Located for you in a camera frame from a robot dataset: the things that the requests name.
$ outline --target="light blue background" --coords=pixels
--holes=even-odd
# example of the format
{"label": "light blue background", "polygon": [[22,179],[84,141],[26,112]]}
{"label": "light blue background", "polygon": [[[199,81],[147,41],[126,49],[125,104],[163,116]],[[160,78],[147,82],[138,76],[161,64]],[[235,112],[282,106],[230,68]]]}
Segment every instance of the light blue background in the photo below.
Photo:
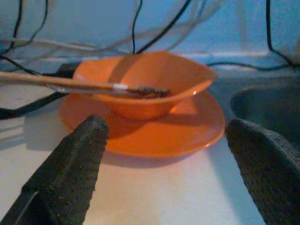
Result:
{"label": "light blue background", "polygon": [[[211,7],[217,0],[208,0]],[[144,0],[136,32],[164,26],[171,21],[185,0]],[[201,0],[193,0],[180,21],[193,17]],[[209,20],[196,26],[176,48],[175,53],[259,53],[268,50],[266,42],[264,0],[224,0],[223,6]],[[39,39],[96,45],[130,35],[137,0],[49,0],[49,16]],[[39,27],[44,14],[44,0],[25,0],[23,22],[18,37],[29,38]],[[0,39],[12,37],[18,0],[0,2]],[[273,0],[271,5],[272,39],[276,49],[293,55],[300,38],[300,0]],[[149,51],[166,49],[185,29],[177,29],[158,41]],[[137,49],[151,36],[137,41]],[[131,50],[131,43],[120,46]],[[49,47],[22,48],[14,52],[19,58],[45,51]]]}

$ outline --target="orange bowl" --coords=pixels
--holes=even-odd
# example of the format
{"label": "orange bowl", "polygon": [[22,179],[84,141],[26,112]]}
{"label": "orange bowl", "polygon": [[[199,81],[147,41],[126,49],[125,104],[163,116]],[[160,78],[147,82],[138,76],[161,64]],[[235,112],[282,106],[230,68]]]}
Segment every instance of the orange bowl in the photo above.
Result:
{"label": "orange bowl", "polygon": [[169,96],[154,99],[84,95],[104,102],[123,117],[149,120],[168,114],[183,99],[209,87],[217,77],[212,69],[195,61],[168,52],[152,52],[85,61],[76,69],[73,79],[169,89]]}

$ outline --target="white countertop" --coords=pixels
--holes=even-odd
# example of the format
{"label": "white countertop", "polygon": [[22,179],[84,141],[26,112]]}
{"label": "white countertop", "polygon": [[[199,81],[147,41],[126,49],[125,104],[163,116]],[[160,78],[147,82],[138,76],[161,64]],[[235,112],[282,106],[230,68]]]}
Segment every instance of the white countertop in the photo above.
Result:
{"label": "white countertop", "polygon": [[[49,93],[30,86],[0,87],[0,107]],[[0,120],[0,219],[21,187],[68,133],[60,100],[21,118]],[[106,152],[86,225],[265,224],[223,136],[180,158],[146,159]]]}

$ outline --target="black wire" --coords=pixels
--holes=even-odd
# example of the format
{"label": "black wire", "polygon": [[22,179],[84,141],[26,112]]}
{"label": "black wire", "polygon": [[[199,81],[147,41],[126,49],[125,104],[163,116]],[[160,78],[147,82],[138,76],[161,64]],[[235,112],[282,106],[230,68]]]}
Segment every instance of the black wire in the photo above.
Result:
{"label": "black wire", "polygon": [[[20,27],[20,24],[22,21],[22,16],[23,16],[23,0],[19,0],[19,12],[18,12],[17,21],[15,23],[13,38],[16,38],[18,35],[19,27]],[[14,44],[15,44],[15,42],[12,41],[10,43],[10,47],[8,49],[2,51],[0,54],[5,54],[5,53],[8,53],[9,51],[11,51],[14,48]]]}
{"label": "black wire", "polygon": [[0,120],[7,120],[7,119],[12,119],[12,118],[15,118],[15,117],[23,116],[27,113],[30,113],[30,112],[35,111],[37,109],[40,109],[43,106],[55,101],[56,99],[62,98],[66,95],[67,94],[65,94],[65,93],[55,92],[51,95],[48,95],[44,98],[36,100],[32,103],[29,103],[29,104],[24,105],[24,106],[22,106],[20,108],[17,108],[17,109],[0,108]]}
{"label": "black wire", "polygon": [[21,70],[25,71],[25,72],[28,73],[28,74],[32,74],[32,75],[38,75],[38,74],[39,74],[39,75],[42,75],[42,74],[39,73],[39,72],[36,72],[36,71],[34,71],[34,70],[27,69],[27,68],[23,67],[22,65],[20,65],[19,63],[13,61],[13,60],[10,59],[9,57],[0,55],[0,59],[6,60],[6,61],[10,62],[11,64],[14,64],[16,67],[20,68]]}
{"label": "black wire", "polygon": [[287,58],[285,55],[281,54],[280,52],[276,51],[273,46],[272,46],[272,39],[271,39],[271,13],[270,13],[270,0],[266,0],[266,24],[267,24],[267,42],[268,42],[268,48],[271,52],[279,55],[285,61],[288,63],[287,65],[281,65],[277,67],[257,67],[253,66],[247,63],[239,63],[239,62],[214,62],[214,63],[209,63],[207,66],[212,67],[212,66],[217,66],[217,65],[233,65],[233,66],[241,66],[241,67],[248,67],[248,68],[253,68],[261,71],[274,71],[274,70],[279,70],[283,68],[288,68],[290,66],[296,68],[300,67],[300,64],[295,64],[293,63],[289,58]]}
{"label": "black wire", "polygon": [[159,39],[161,39],[166,32],[169,31],[169,29],[171,29],[173,27],[173,25],[179,20],[179,18],[181,17],[181,15],[185,12],[185,10],[187,9],[188,5],[191,3],[191,0],[187,0],[184,5],[182,6],[182,8],[180,9],[180,11],[178,12],[178,14],[174,17],[174,19],[163,29],[162,32],[160,32],[160,34],[158,34],[154,39],[152,39],[149,43],[145,44],[139,51],[137,51],[137,54],[140,54],[142,52],[144,52],[146,49],[148,49],[151,45],[153,45],[155,42],[157,42]]}
{"label": "black wire", "polygon": [[[201,17],[202,17],[202,13],[204,12],[204,9],[205,9],[205,6],[206,6],[206,3],[207,3],[207,0],[202,0],[202,3],[201,3],[201,6],[199,8],[199,11],[197,13],[197,16],[196,16],[196,20],[199,20]],[[187,38],[187,36],[189,36],[189,34],[191,33],[191,31],[194,29],[194,27],[197,25],[196,22],[193,22],[191,24],[191,26],[188,28],[188,30],[186,31],[185,34],[183,34],[177,41],[175,41],[175,43],[173,43],[170,47],[167,48],[167,50],[171,50],[175,47],[177,47],[178,45],[180,45],[184,39]]]}
{"label": "black wire", "polygon": [[283,59],[285,59],[285,61],[290,65],[290,66],[294,66],[294,63],[287,58],[285,55],[281,54],[280,52],[276,51],[273,46],[272,46],[272,40],[271,40],[271,1],[270,0],[266,0],[266,24],[267,24],[267,42],[268,42],[268,48],[271,52],[274,52],[275,54],[279,55],[280,57],[282,57]]}
{"label": "black wire", "polygon": [[34,39],[34,38],[36,37],[36,35],[42,30],[42,28],[44,27],[44,25],[45,25],[45,23],[46,23],[47,16],[48,16],[48,6],[49,6],[49,1],[48,1],[48,0],[45,0],[45,14],[44,14],[44,18],[43,18],[42,23],[41,23],[41,25],[39,26],[39,28],[31,35],[31,38],[29,39],[29,41],[26,42],[25,44],[15,46],[15,47],[13,47],[13,49],[20,48],[20,47],[24,47],[24,46],[30,45],[30,44],[32,43],[33,39]]}
{"label": "black wire", "polygon": [[139,8],[137,9],[137,12],[135,14],[135,19],[133,20],[133,24],[132,24],[131,36],[132,36],[132,47],[133,47],[132,54],[133,55],[135,54],[135,23],[136,23],[137,17],[139,16],[140,11],[141,11],[142,5],[143,5],[143,0],[140,0],[140,5],[139,5]]}

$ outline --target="orange plate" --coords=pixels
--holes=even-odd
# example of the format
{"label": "orange plate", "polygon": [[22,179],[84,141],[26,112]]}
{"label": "orange plate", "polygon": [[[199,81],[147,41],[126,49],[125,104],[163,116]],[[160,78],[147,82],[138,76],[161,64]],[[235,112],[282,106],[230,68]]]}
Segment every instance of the orange plate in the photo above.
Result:
{"label": "orange plate", "polygon": [[179,103],[168,115],[147,121],[125,119],[79,95],[69,95],[60,107],[60,117],[71,130],[91,114],[107,119],[108,151],[139,157],[192,153],[217,142],[225,129],[222,108],[206,91]]}

